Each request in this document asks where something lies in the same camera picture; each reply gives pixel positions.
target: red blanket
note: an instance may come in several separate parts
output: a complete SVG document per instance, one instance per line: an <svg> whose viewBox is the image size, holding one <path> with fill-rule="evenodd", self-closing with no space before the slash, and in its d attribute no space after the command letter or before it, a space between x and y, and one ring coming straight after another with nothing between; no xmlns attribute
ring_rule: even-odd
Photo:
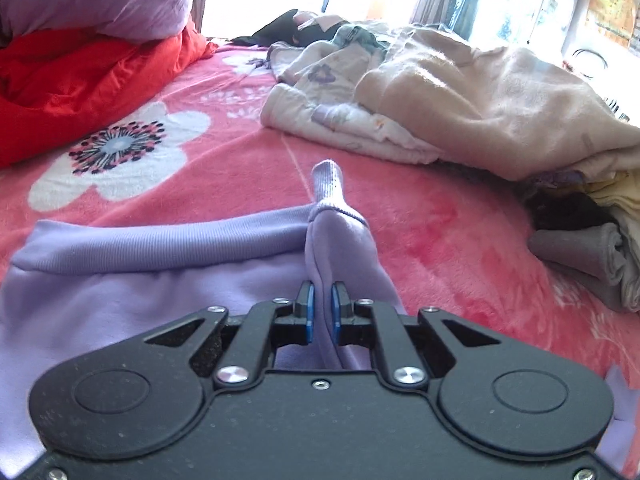
<svg viewBox="0 0 640 480"><path fill-rule="evenodd" d="M88 29L15 38L0 50L0 168L120 120L216 47L193 23L137 45Z"/></svg>

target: screw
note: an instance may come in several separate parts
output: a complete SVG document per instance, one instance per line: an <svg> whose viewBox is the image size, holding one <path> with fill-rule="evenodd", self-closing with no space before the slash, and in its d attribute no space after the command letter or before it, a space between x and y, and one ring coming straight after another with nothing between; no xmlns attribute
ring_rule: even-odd
<svg viewBox="0 0 640 480"><path fill-rule="evenodd" d="M580 469L575 474L574 480L596 480L596 473L593 469Z"/></svg>
<svg viewBox="0 0 640 480"><path fill-rule="evenodd" d="M324 379L320 379L319 381L313 381L311 385L316 390L328 390L331 383L329 381L325 381Z"/></svg>
<svg viewBox="0 0 640 480"><path fill-rule="evenodd" d="M62 469L54 468L49 470L49 472L47 473L47 478L49 480L66 480L67 476L66 473L62 471Z"/></svg>
<svg viewBox="0 0 640 480"><path fill-rule="evenodd" d="M216 377L223 383L241 383L249 378L249 371L241 366L225 366L216 372Z"/></svg>
<svg viewBox="0 0 640 480"><path fill-rule="evenodd" d="M402 384L417 384L424 380L424 372L415 366L403 366L394 372L394 379Z"/></svg>

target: white wall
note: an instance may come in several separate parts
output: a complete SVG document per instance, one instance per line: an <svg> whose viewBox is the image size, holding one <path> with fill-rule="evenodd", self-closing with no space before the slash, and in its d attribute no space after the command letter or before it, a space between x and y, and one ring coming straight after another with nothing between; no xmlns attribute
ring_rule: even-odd
<svg viewBox="0 0 640 480"><path fill-rule="evenodd" d="M640 125L640 58L584 26L588 5L589 0L577 1L562 53L569 59L578 48L590 48L604 57L609 68L600 80L594 81L596 90L616 98L632 123Z"/></svg>

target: bed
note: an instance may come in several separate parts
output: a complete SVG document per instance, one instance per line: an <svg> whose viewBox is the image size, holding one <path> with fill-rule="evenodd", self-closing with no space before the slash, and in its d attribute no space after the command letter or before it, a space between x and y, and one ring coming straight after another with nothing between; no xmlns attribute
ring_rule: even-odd
<svg viewBox="0 0 640 480"><path fill-rule="evenodd" d="M0 278L39 219L177 224L300 205L312 200L313 165L330 158L409 314L435 305L601 376L618 364L640 387L640 318L607 310L532 256L529 218L504 183L261 127L275 83L265 56L223 46L111 128L0 172ZM639 456L636 438L626 473L635 473Z"/></svg>

